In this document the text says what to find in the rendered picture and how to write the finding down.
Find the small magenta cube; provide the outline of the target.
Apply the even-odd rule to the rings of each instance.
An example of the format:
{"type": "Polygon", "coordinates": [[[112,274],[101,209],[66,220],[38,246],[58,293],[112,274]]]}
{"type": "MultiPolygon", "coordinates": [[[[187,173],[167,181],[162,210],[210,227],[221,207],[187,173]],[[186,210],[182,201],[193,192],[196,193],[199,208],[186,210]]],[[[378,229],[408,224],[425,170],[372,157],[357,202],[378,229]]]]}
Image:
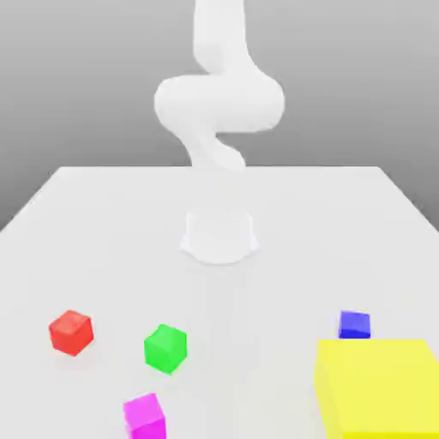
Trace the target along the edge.
{"type": "Polygon", "coordinates": [[[166,439],[165,414],[155,393],[125,402],[123,414],[129,439],[166,439]]]}

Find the small red cube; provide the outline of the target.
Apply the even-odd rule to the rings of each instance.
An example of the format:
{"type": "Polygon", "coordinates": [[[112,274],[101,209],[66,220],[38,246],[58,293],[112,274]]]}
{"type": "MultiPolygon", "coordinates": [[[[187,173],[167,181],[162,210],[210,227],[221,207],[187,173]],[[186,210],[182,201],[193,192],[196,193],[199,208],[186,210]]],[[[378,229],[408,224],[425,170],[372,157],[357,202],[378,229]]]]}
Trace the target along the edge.
{"type": "Polygon", "coordinates": [[[92,320],[74,310],[66,310],[49,325],[54,349],[77,356],[94,339],[92,320]]]}

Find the small blue cube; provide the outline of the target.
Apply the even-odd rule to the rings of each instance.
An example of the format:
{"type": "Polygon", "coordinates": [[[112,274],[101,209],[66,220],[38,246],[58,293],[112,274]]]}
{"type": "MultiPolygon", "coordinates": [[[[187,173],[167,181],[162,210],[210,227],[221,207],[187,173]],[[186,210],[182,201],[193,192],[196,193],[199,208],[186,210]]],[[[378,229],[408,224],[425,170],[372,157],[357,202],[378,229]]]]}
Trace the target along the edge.
{"type": "Polygon", "coordinates": [[[369,314],[348,310],[340,312],[340,339],[369,339],[370,336],[369,314]]]}

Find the small green cube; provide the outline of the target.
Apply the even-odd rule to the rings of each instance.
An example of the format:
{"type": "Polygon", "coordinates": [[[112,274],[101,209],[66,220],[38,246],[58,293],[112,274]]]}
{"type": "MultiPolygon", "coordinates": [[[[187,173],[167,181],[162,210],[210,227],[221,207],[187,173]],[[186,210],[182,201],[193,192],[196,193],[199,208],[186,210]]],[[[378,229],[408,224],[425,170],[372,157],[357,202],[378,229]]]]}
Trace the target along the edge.
{"type": "Polygon", "coordinates": [[[144,340],[145,363],[171,375],[187,357],[187,334],[177,328],[160,324],[144,340]]]}

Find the large yellow box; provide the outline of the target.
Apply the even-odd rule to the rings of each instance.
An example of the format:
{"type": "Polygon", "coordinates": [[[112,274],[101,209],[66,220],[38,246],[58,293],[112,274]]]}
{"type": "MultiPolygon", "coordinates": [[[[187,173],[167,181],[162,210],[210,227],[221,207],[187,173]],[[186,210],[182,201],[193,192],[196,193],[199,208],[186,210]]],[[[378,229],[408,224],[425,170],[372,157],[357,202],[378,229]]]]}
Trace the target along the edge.
{"type": "Polygon", "coordinates": [[[425,340],[319,340],[325,439],[439,439],[439,361],[425,340]]]}

